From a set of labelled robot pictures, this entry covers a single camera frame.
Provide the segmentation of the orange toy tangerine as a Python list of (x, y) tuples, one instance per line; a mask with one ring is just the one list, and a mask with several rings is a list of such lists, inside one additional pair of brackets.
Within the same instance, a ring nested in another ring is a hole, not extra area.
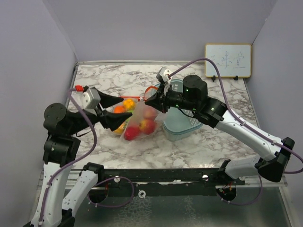
[(115, 114), (117, 114), (117, 113), (120, 114), (120, 113), (125, 113), (125, 112), (126, 112), (126, 109), (123, 105), (117, 105), (113, 109), (113, 113), (115, 113)]

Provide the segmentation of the pink toy peach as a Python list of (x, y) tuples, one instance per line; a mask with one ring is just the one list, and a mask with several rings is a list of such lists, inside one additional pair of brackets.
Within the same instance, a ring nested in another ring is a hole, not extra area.
[(143, 118), (154, 121), (158, 116), (158, 111), (150, 106), (146, 107), (143, 111)]

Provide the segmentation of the yellow toy bell pepper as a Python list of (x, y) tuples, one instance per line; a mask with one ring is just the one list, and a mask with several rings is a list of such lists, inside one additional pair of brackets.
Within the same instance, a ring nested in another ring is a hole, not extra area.
[(136, 102), (132, 99), (125, 99), (123, 101), (123, 106), (125, 108), (126, 111), (131, 111), (134, 110), (136, 107)]

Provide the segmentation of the clear zip bag orange zipper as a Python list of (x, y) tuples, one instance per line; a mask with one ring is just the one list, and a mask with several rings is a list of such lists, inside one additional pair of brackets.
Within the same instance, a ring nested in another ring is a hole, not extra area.
[[(132, 113), (132, 116), (131, 116), (130, 118), (128, 118), (128, 119), (125, 121), (125, 123), (127, 123), (126, 128), (129, 127), (129, 126), (139, 126), (139, 123), (140, 123), (142, 120), (144, 120), (144, 118), (143, 118), (143, 111), (144, 111), (144, 109), (145, 109), (146, 107), (148, 107), (148, 105), (145, 104), (145, 101), (146, 101), (148, 98), (150, 98), (152, 95), (154, 95), (154, 94), (156, 93), (157, 90), (158, 90), (157, 87), (155, 87), (155, 86), (150, 86), (150, 87), (148, 87), (148, 88), (145, 90), (144, 94), (141, 95), (141, 96), (122, 96), (122, 98), (123, 98), (124, 100), (125, 100), (125, 99), (132, 99), (132, 100), (134, 100), (134, 101), (136, 102), (136, 107), (135, 107), (135, 109), (134, 109), (134, 112)], [(120, 102), (120, 103), (118, 103), (118, 104), (116, 104), (116, 105), (114, 105), (113, 107), (110, 107), (110, 109), (109, 109), (110, 112), (113, 113), (113, 109), (114, 109), (115, 106), (117, 106), (117, 105), (123, 105), (123, 101)], [(157, 122), (157, 121), (155, 121), (155, 122), (156, 122), (156, 124), (157, 124), (156, 129), (155, 129), (155, 131), (156, 131), (160, 126), (162, 126), (162, 120), (160, 120), (159, 122)], [(122, 139), (122, 140), (124, 140), (124, 141), (127, 141), (127, 140), (124, 139), (125, 130), (124, 130), (123, 134), (120, 135), (120, 136), (114, 134), (113, 132), (112, 132), (112, 133), (113, 133), (114, 135), (116, 135), (116, 136), (119, 136), (120, 139)], [(134, 139), (134, 140), (141, 139), (141, 138), (144, 138), (144, 137), (146, 137), (146, 136), (149, 136), (149, 135), (146, 135), (146, 134), (140, 132), (140, 135), (139, 135), (136, 139)]]

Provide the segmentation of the red toy pepper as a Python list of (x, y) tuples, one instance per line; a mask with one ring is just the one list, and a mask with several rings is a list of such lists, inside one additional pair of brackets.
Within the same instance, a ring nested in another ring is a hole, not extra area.
[(140, 128), (138, 126), (129, 126), (124, 133), (124, 139), (131, 141), (136, 139), (140, 135)]

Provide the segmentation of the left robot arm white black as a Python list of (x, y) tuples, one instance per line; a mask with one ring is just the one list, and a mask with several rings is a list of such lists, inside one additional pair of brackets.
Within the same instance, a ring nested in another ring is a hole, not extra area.
[(91, 188), (101, 186), (105, 180), (104, 167), (90, 163), (74, 187), (65, 193), (70, 171), (82, 159), (76, 158), (80, 140), (75, 134), (91, 128), (94, 140), (92, 148), (83, 155), (87, 157), (97, 145), (96, 123), (114, 131), (132, 115), (108, 112), (107, 108), (122, 102), (123, 98), (104, 94), (94, 87), (70, 88), (68, 97), (77, 112), (68, 111), (61, 103), (49, 105), (44, 112), (44, 128), (48, 131), (43, 155), (44, 176), (37, 208), (26, 224), (28, 227), (74, 226), (76, 213)]

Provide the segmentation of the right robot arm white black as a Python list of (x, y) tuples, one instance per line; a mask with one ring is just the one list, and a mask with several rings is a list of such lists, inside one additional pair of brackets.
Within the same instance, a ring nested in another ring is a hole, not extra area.
[(171, 87), (166, 89), (164, 84), (160, 84), (145, 104), (162, 113), (171, 107), (189, 110), (193, 118), (202, 124), (232, 135), (257, 153), (252, 158), (225, 160), (217, 174), (221, 184), (228, 185), (234, 179), (255, 175), (275, 183), (281, 181), (294, 141), (266, 134), (229, 110), (225, 103), (209, 97), (207, 83), (199, 76), (186, 76), (182, 92), (174, 91)]

